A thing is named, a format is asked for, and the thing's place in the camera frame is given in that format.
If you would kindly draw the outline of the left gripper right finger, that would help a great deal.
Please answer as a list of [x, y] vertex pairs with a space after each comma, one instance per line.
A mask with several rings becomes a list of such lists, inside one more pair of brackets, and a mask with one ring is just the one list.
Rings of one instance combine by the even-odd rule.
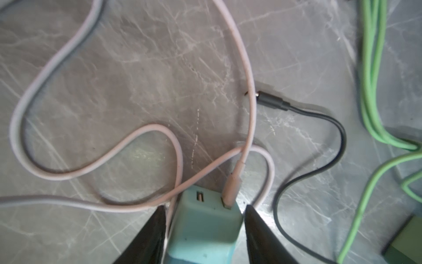
[[246, 206], [244, 223], [251, 264], [297, 264], [255, 208]]

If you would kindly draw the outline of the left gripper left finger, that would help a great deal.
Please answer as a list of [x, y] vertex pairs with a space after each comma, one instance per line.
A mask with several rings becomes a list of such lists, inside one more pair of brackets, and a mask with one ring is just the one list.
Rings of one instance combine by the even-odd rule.
[[166, 230], [166, 209], [158, 206], [114, 264], [161, 264]]

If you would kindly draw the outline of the teal charger with white cable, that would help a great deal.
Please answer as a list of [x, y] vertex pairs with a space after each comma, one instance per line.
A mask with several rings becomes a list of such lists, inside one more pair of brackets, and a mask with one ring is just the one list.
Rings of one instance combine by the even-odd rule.
[[238, 204], [224, 207], [221, 194], [196, 185], [179, 200], [165, 264], [229, 264], [244, 217]]

